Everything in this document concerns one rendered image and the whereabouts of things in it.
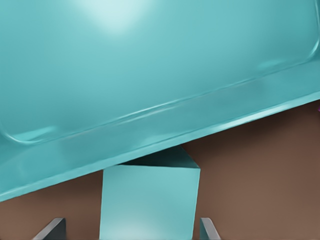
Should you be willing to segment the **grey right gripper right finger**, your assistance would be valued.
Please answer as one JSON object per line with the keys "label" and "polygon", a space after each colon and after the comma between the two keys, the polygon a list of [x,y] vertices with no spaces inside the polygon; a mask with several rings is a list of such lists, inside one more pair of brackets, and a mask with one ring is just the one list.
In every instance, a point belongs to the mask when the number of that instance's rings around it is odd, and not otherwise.
{"label": "grey right gripper right finger", "polygon": [[200,240],[221,240],[218,231],[209,217],[201,217],[199,224]]}

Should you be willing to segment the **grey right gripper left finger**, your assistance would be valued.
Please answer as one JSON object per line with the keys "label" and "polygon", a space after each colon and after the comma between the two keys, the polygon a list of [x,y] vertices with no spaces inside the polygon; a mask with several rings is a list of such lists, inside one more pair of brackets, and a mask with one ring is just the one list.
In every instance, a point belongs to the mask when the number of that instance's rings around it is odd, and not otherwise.
{"label": "grey right gripper left finger", "polygon": [[54,218],[33,240],[67,240],[66,219],[63,217]]}

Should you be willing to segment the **teal plastic tray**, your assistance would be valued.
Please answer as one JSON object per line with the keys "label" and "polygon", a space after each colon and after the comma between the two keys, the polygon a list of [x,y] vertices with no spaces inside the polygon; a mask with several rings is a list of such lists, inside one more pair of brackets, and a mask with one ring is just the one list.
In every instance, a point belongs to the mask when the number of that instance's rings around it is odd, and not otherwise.
{"label": "teal plastic tray", "polygon": [[320,99],[320,0],[0,0],[0,202]]}

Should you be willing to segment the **teal blue cube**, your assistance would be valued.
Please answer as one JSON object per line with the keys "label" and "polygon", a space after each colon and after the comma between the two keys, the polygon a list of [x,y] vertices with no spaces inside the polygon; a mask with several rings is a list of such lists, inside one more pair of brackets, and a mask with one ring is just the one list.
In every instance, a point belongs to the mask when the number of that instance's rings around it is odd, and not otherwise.
{"label": "teal blue cube", "polygon": [[181,146],[105,168],[99,240],[192,240],[200,171]]}

